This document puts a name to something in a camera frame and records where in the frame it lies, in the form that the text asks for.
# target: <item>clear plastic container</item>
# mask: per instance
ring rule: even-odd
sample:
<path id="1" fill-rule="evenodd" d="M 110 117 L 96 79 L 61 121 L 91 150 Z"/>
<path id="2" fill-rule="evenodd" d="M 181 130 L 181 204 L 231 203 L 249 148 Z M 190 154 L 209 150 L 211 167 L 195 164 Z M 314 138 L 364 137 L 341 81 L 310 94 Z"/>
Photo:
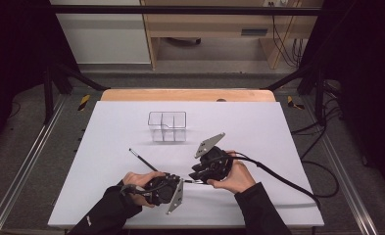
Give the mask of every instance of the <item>clear plastic container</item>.
<path id="1" fill-rule="evenodd" d="M 148 124 L 153 141 L 186 141 L 185 112 L 150 112 Z"/>

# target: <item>black marker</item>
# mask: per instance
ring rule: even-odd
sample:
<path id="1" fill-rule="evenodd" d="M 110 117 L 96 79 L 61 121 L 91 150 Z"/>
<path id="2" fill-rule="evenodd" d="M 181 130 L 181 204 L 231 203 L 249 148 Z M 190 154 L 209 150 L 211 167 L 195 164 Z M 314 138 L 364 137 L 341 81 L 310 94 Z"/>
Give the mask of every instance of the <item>black marker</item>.
<path id="1" fill-rule="evenodd" d="M 156 170 L 152 165 L 150 165 L 149 163 L 146 162 L 146 160 L 144 160 L 142 157 L 140 157 L 140 155 L 136 154 L 136 152 L 134 152 L 131 148 L 128 149 L 128 151 L 130 151 L 134 156 L 137 157 L 137 159 L 139 159 L 141 162 L 143 162 L 145 165 L 147 165 L 149 168 L 151 168 L 152 170 L 154 171 L 158 171 Z"/>

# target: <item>white table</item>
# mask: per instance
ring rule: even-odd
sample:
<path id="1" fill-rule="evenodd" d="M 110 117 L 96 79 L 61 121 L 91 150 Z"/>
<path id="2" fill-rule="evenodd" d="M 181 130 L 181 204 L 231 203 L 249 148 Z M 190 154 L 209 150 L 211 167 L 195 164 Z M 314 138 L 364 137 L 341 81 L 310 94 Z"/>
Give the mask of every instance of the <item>white table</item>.
<path id="1" fill-rule="evenodd" d="M 187 114 L 187 141 L 153 142 L 147 125 L 149 112 Z M 70 228 L 101 199 L 104 191 L 128 171 L 151 169 L 130 152 L 132 148 L 151 165 L 189 178 L 201 141 L 225 132 L 217 144 L 246 154 L 290 181 L 311 191 L 279 103 L 276 102 L 98 102 L 60 197 L 48 222 Z M 320 226 L 323 219 L 314 201 L 250 163 L 246 166 L 265 186 L 288 226 Z M 208 185 L 184 185 L 183 204 L 166 215 L 168 205 L 129 219 L 126 228 L 227 228 L 244 220 L 233 195 Z"/>

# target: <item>black jacket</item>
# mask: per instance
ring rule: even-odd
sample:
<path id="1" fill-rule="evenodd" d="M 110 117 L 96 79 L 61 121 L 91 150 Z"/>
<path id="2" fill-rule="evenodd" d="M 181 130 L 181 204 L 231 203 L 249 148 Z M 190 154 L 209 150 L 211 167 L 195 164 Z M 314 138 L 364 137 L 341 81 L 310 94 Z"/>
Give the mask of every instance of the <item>black jacket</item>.
<path id="1" fill-rule="evenodd" d="M 235 199 L 244 215 L 247 235 L 291 234 L 262 183 L 235 194 Z M 120 193 L 120 186 L 113 186 L 69 235 L 116 235 L 128 218 L 141 211 L 130 196 Z"/>

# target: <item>wooden desk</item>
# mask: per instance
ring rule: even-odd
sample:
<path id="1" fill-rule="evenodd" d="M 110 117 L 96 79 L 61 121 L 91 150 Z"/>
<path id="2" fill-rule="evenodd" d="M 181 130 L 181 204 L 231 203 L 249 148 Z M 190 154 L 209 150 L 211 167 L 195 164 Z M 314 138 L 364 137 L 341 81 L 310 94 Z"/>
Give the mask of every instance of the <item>wooden desk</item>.
<path id="1" fill-rule="evenodd" d="M 277 7 L 320 7 L 323 0 L 288 0 Z M 239 6 L 267 7 L 265 0 L 141 0 L 143 6 Z M 276 69 L 284 41 L 291 38 L 308 39 L 316 17 L 276 16 L 277 33 L 273 41 L 271 16 L 223 16 L 223 15 L 143 15 L 152 67 L 156 67 L 162 37 L 257 37 L 271 69 Z"/>
<path id="2" fill-rule="evenodd" d="M 254 101 L 275 102 L 269 90 L 245 89 L 110 89 L 102 101 Z"/>
<path id="3" fill-rule="evenodd" d="M 255 102 L 208 102 L 219 98 Z M 188 123 L 186 141 L 152 141 L 147 124 L 151 111 L 185 112 Z M 129 148 L 158 170 L 189 178 L 190 167 L 197 162 L 193 155 L 201 141 L 221 132 L 226 135 L 217 144 L 220 148 L 242 150 L 279 175 L 311 191 L 281 106 L 274 102 L 270 91 L 111 89 L 104 92 L 94 109 L 48 224 L 73 227 L 98 202 L 104 190 L 124 173 L 149 172 L 150 168 L 134 158 L 128 152 Z M 246 166 L 257 181 L 263 182 L 287 225 L 323 225 L 320 211 L 312 199 L 255 165 Z M 76 192 L 80 193 L 82 189 L 85 196 L 76 197 Z M 226 190 L 188 184 L 184 186 L 183 198 L 182 205 L 171 215 L 165 215 L 168 205 L 144 208 L 143 213 L 127 221 L 125 228 L 244 226 L 242 213 Z"/>

